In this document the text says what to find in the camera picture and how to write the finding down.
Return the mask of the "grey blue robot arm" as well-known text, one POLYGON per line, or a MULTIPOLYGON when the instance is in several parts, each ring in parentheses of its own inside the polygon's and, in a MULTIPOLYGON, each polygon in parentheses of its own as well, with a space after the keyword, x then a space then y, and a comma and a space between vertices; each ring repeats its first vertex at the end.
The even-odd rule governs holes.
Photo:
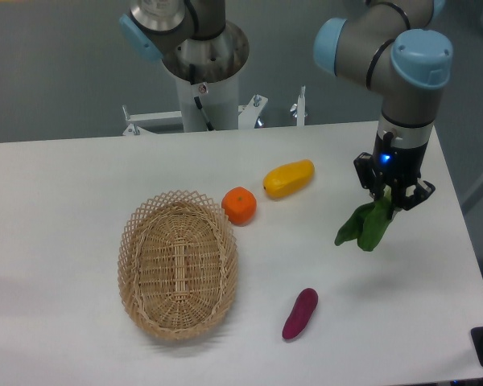
MULTIPOLYGON (((355 21, 329 19, 318 31, 313 59, 323 71, 382 96, 371 154, 354 162, 363 188, 394 208, 424 202, 434 186, 421 165, 443 90, 451 74, 449 39, 428 29, 441 1, 370 1, 355 21)), ((174 78, 184 129, 251 129, 262 107, 239 109, 238 77, 249 57, 245 33, 225 16, 223 1, 134 1, 120 28, 145 60, 174 78)))

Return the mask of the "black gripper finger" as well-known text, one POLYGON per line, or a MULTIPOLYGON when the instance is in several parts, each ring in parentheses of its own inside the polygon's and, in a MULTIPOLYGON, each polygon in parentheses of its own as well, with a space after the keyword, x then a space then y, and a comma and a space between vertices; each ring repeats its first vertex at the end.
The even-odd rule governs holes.
POLYGON ((353 161, 361 187, 368 190, 373 199, 385 195, 384 174, 378 169, 371 154, 363 152, 353 161))
POLYGON ((407 187, 402 181, 394 180, 391 185, 391 202, 394 208, 409 211, 425 202, 436 190, 428 181, 418 179, 415 185, 407 187))

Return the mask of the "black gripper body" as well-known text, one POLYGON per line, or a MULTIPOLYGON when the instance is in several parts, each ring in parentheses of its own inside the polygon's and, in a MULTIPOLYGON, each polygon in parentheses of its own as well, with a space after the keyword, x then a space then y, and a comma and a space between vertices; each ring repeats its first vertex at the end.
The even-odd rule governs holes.
POLYGON ((373 161, 376 174, 383 174, 384 182, 391 185, 397 181, 408 188, 421 177, 420 169, 427 149, 427 143, 415 148, 386 147, 377 134, 374 143, 373 161))

